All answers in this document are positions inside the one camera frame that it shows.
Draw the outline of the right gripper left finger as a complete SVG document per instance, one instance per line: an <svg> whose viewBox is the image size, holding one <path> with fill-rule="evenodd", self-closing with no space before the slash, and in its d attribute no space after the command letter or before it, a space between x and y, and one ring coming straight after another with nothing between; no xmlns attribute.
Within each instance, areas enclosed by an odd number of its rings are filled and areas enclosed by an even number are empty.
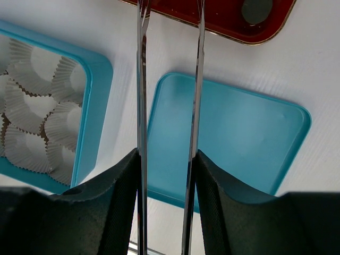
<svg viewBox="0 0 340 255"><path fill-rule="evenodd" d="M138 152L57 195L1 188L1 254L127 254Z"/></svg>

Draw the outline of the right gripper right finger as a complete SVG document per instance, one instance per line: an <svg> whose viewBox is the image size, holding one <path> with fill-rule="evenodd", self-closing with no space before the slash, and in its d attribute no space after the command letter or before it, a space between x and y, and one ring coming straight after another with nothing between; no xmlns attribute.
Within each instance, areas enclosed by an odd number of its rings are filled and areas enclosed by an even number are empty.
<svg viewBox="0 0 340 255"><path fill-rule="evenodd" d="M339 194L259 191L195 159L206 254L339 254Z"/></svg>

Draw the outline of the metal tweezers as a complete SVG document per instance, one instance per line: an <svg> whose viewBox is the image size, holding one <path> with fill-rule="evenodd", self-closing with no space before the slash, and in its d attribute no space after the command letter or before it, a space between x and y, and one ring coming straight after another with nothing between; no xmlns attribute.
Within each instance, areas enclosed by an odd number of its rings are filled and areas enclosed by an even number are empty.
<svg viewBox="0 0 340 255"><path fill-rule="evenodd" d="M191 253L195 203L193 162L198 150L203 84L205 2L198 1L195 77L164 75L147 110L147 29L151 1L137 2L137 140L141 169L138 181L138 252L147 252L147 199L184 208L182 254Z"/></svg>

